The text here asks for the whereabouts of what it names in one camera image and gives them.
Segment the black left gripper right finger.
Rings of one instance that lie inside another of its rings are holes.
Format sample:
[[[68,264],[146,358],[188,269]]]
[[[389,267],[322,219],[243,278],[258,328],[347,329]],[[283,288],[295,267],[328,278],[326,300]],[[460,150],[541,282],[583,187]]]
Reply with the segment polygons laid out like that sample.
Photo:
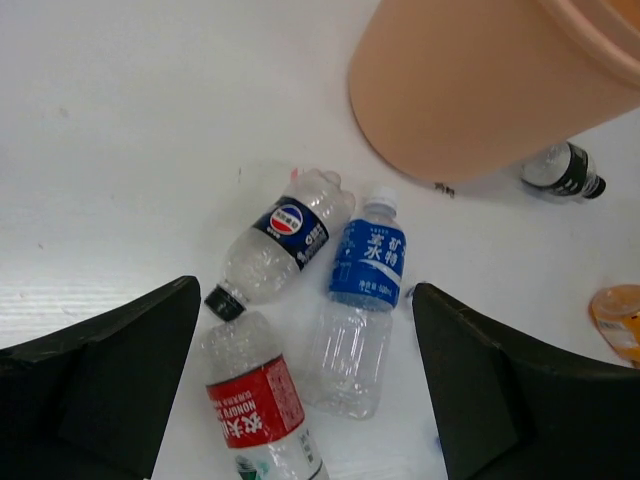
[[[429,283],[416,336],[451,479],[635,479],[639,373],[552,346]]]

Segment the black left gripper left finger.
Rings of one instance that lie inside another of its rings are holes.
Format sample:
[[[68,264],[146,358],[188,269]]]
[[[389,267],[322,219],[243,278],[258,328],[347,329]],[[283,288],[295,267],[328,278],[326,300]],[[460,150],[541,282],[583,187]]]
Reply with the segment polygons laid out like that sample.
[[[151,478],[200,304],[182,276],[2,349],[2,478]]]

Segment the orange juice bottle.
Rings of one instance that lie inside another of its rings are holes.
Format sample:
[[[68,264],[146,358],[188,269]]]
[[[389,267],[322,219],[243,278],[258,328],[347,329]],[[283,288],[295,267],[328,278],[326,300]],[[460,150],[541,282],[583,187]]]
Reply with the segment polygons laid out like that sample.
[[[591,299],[589,314],[609,346],[633,368],[639,368],[639,285],[600,289]]]

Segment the blue label clear bottle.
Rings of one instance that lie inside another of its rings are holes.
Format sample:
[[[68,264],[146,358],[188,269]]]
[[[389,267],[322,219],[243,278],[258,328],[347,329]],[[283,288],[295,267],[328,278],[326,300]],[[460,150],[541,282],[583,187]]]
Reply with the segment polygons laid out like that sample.
[[[407,240],[396,191],[376,186],[344,228],[302,373],[301,397],[365,420],[379,405]]]

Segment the red label clear bottle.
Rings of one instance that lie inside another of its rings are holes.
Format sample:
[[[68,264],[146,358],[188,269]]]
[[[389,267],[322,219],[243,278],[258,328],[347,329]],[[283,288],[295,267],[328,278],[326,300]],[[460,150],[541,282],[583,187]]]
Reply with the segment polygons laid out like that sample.
[[[327,479],[329,473],[283,349],[249,312],[201,337],[205,388],[241,479]]]

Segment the Pepsi label clear bottle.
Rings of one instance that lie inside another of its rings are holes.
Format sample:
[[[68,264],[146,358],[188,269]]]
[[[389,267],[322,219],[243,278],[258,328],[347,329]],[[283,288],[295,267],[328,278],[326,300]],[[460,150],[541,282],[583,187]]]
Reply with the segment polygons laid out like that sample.
[[[204,304],[229,322],[250,306],[269,303],[296,280],[355,211],[353,193],[331,170],[311,169],[230,246],[221,279]]]

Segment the black label small bottle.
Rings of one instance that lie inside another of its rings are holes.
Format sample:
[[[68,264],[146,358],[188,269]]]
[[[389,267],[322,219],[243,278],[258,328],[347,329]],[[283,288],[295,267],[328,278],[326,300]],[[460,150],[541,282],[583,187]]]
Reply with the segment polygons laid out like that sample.
[[[587,151],[569,141],[554,144],[525,160],[520,180],[531,189],[561,199],[594,200],[607,186]]]

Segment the orange plastic bin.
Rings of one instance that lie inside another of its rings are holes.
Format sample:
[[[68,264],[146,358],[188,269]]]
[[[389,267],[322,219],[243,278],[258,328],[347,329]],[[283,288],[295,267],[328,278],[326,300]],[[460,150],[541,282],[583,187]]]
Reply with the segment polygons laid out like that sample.
[[[388,164],[420,181],[468,181],[638,107],[639,5],[383,1],[348,90]]]

